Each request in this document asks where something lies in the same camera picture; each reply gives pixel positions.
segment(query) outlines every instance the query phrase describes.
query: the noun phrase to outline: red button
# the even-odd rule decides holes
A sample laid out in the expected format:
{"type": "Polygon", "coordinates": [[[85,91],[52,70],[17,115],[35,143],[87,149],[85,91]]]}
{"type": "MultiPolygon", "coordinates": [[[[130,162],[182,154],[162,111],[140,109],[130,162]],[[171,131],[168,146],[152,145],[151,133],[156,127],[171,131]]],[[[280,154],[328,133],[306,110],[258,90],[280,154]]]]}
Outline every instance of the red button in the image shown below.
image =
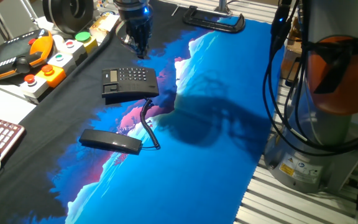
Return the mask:
{"type": "Polygon", "coordinates": [[[44,72],[44,73],[47,73],[47,72],[50,72],[53,70],[53,67],[51,65],[46,65],[44,67],[41,68],[41,70],[44,72]]]}
{"type": "Polygon", "coordinates": [[[31,40],[29,40],[29,45],[32,45],[32,44],[34,44],[34,42],[36,41],[37,39],[31,39],[31,40]]]}
{"type": "Polygon", "coordinates": [[[26,75],[24,77],[24,81],[26,81],[28,84],[35,82],[34,75],[26,75]]]}

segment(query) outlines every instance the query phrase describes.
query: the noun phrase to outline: white box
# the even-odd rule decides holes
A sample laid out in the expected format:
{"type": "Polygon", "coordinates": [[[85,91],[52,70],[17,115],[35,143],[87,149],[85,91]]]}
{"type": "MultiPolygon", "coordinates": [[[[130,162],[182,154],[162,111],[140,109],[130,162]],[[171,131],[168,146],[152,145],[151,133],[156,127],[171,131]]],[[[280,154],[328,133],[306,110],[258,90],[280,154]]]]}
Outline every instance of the white box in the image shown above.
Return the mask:
{"type": "Polygon", "coordinates": [[[66,40],[65,44],[57,45],[56,48],[60,53],[73,56],[77,66],[88,57],[84,44],[76,40],[66,40]]]}
{"type": "Polygon", "coordinates": [[[63,53],[55,54],[49,61],[49,65],[62,68],[66,75],[69,75],[77,67],[73,56],[63,53]]]}
{"type": "Polygon", "coordinates": [[[29,101],[39,104],[40,96],[49,88],[47,80],[41,77],[36,77],[35,83],[28,84],[24,82],[20,85],[20,89],[22,90],[24,96],[29,101]]]}

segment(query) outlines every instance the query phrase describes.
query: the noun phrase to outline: black cable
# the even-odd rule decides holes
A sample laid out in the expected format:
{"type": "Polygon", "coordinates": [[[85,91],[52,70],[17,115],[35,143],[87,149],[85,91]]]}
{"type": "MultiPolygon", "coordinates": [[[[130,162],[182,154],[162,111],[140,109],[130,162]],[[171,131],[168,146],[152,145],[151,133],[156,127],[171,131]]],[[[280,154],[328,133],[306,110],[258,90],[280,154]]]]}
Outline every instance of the black cable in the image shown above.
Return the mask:
{"type": "Polygon", "coordinates": [[[150,138],[153,141],[154,146],[152,147],[142,147],[142,149],[150,149],[150,148],[156,148],[160,149],[160,144],[157,141],[157,138],[155,137],[153,130],[150,128],[150,126],[146,123],[146,113],[149,110],[149,106],[152,103],[152,100],[150,98],[145,98],[146,103],[143,105],[142,111],[140,112],[140,122],[143,125],[143,128],[146,129],[147,133],[149,134],[150,138]]]}
{"type": "Polygon", "coordinates": [[[268,77],[268,74],[269,74],[269,70],[266,69],[266,73],[265,73],[265,76],[264,76],[264,80],[263,80],[263,91],[262,91],[262,96],[263,96],[263,100],[264,100],[264,105],[265,105],[265,109],[266,109],[266,112],[267,112],[267,116],[274,128],[274,130],[276,130],[277,134],[281,137],[281,139],[283,139],[283,141],[285,141],[291,148],[293,148],[295,151],[297,152],[300,152],[302,154],[305,154],[305,155],[309,155],[309,156],[335,156],[335,155],[339,155],[339,154],[343,154],[343,153],[346,153],[346,152],[331,152],[331,153],[326,153],[326,154],[322,154],[322,153],[311,153],[311,152],[306,152],[304,150],[301,150],[301,149],[298,149],[296,146],[294,146],[293,144],[291,144],[289,142],[289,140],[287,140],[285,138],[285,136],[281,133],[281,131],[278,129],[278,127],[276,126],[276,124],[274,123],[274,120],[272,118],[272,115],[270,114],[270,110],[269,110],[269,106],[267,104],[267,99],[266,99],[266,81],[267,81],[267,77],[268,77]]]}
{"type": "Polygon", "coordinates": [[[226,5],[231,4],[231,3],[233,3],[233,2],[242,2],[242,3],[246,3],[246,2],[243,2],[243,1],[232,0],[232,1],[229,1],[228,3],[226,3],[226,5]]]}
{"type": "MultiPolygon", "coordinates": [[[[307,19],[308,19],[308,18],[305,18],[305,27],[306,27],[305,30],[307,30],[307,28],[308,28],[308,21],[307,21],[307,19]]],[[[285,36],[287,36],[288,32],[283,34],[283,30],[284,30],[284,32],[285,32],[285,27],[282,27],[281,31],[279,32],[280,35],[285,35],[285,36]]],[[[304,32],[303,35],[306,36],[306,37],[304,36],[303,39],[306,39],[306,40],[307,40],[307,32],[304,32]]],[[[302,139],[301,137],[297,136],[295,133],[291,132],[298,140],[300,140],[302,143],[304,143],[304,144],[306,144],[306,145],[308,145],[308,146],[310,146],[310,147],[313,147],[313,148],[316,148],[316,149],[320,149],[320,150],[323,150],[323,151],[327,151],[327,152],[333,152],[333,153],[330,153],[330,154],[311,154],[311,153],[309,153],[309,152],[305,152],[305,151],[302,151],[302,150],[300,150],[300,149],[297,149],[294,145],[290,144],[290,143],[288,142],[288,140],[285,139],[285,137],[284,137],[284,136],[281,134],[281,132],[278,130],[278,128],[276,127],[276,125],[275,125],[275,123],[274,123],[274,120],[271,118],[271,115],[270,115],[270,112],[269,112],[269,108],[268,108],[268,106],[267,106],[266,95],[265,95],[265,85],[266,85],[265,83],[266,83],[266,80],[267,80],[267,78],[268,78],[268,80],[269,80],[269,92],[270,92],[270,96],[272,97],[273,105],[274,105],[274,107],[275,107],[275,109],[276,109],[276,112],[277,112],[278,116],[280,117],[280,119],[282,120],[282,122],[283,122],[283,124],[285,125],[285,127],[286,127],[287,129],[291,129],[291,126],[289,125],[288,121],[286,121],[286,120],[283,119],[283,117],[282,117],[282,115],[281,115],[281,112],[278,110],[278,106],[277,106],[276,101],[275,101],[275,98],[274,98],[274,93],[273,93],[273,89],[272,89],[272,81],[271,81],[271,79],[272,79],[272,77],[271,77],[271,73],[272,73],[272,60],[273,60],[273,58],[274,58],[274,55],[277,53],[278,49],[281,48],[281,46],[283,45],[282,39],[280,39],[280,38],[282,38],[282,36],[278,36],[278,37],[274,38],[274,42],[272,43],[272,47],[270,48],[269,64],[268,64],[268,67],[267,67],[267,70],[266,70],[266,73],[265,73],[265,77],[264,77],[264,85],[263,85],[263,90],[264,90],[264,91],[263,91],[263,93],[262,93],[263,96],[264,96],[265,108],[266,108],[266,110],[267,110],[269,119],[270,119],[270,121],[271,121],[273,127],[274,127],[275,130],[277,131],[277,133],[280,135],[280,137],[283,138],[283,140],[284,140],[289,146],[291,146],[292,148],[294,148],[294,150],[299,151],[299,152],[302,152],[302,153],[304,153],[304,154],[311,155],[311,156],[332,156],[332,155],[343,154],[343,153],[350,152],[350,151],[353,151],[353,150],[355,150],[355,149],[358,149],[358,142],[357,142],[357,143],[354,143],[354,142],[358,141],[358,138],[353,139],[353,140],[351,140],[351,141],[349,141],[349,142],[346,142],[346,143],[344,143],[344,144],[342,144],[342,145],[340,145],[340,146],[321,146],[321,145],[317,145],[317,144],[311,142],[309,139],[307,139],[307,138],[304,137],[304,139],[306,139],[306,141],[305,141],[305,140],[302,139]]],[[[304,58],[305,58],[305,54],[303,54],[303,60],[301,60],[301,62],[303,62],[303,65],[305,64],[305,59],[304,59],[304,58]]],[[[304,72],[305,72],[305,66],[302,66],[302,74],[304,74],[304,72]]]]}
{"type": "Polygon", "coordinates": [[[303,84],[303,78],[304,78],[304,74],[305,74],[305,57],[306,57],[306,53],[305,50],[302,51],[301,54],[301,63],[300,66],[302,66],[301,69],[301,76],[299,78],[299,83],[298,83],[298,88],[296,89],[296,98],[295,98],[295,124],[299,130],[299,132],[302,134],[302,136],[306,137],[305,132],[303,131],[301,124],[299,122],[299,116],[298,116],[298,106],[299,106],[299,101],[301,98],[301,92],[302,92],[302,84],[303,84]]]}

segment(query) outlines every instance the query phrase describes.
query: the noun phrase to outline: metal clamp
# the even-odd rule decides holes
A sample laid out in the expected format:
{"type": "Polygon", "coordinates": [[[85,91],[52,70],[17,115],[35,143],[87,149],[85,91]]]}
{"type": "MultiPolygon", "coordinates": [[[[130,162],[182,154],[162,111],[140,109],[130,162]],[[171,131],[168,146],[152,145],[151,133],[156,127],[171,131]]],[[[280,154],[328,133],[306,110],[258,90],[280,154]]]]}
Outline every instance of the metal clamp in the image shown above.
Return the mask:
{"type": "Polygon", "coordinates": [[[189,9],[186,11],[185,15],[183,16],[183,22],[185,24],[204,27],[212,30],[218,30],[222,32],[228,32],[231,34],[235,34],[242,31],[246,26],[246,19],[242,14],[240,14],[239,20],[236,22],[236,24],[231,26],[223,24],[221,22],[212,22],[204,19],[195,18],[194,15],[196,14],[196,12],[197,6],[190,6],[189,9]]]}

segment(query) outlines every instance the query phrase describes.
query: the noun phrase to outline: black telephone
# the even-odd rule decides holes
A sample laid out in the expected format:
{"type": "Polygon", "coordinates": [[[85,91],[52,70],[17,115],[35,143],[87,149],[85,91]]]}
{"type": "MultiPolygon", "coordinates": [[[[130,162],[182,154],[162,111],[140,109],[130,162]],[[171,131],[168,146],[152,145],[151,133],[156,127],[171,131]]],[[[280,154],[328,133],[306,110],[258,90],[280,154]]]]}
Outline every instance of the black telephone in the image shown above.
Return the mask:
{"type": "Polygon", "coordinates": [[[102,70],[102,98],[121,101],[156,97],[158,92],[155,70],[144,67],[109,68],[102,70]]]}

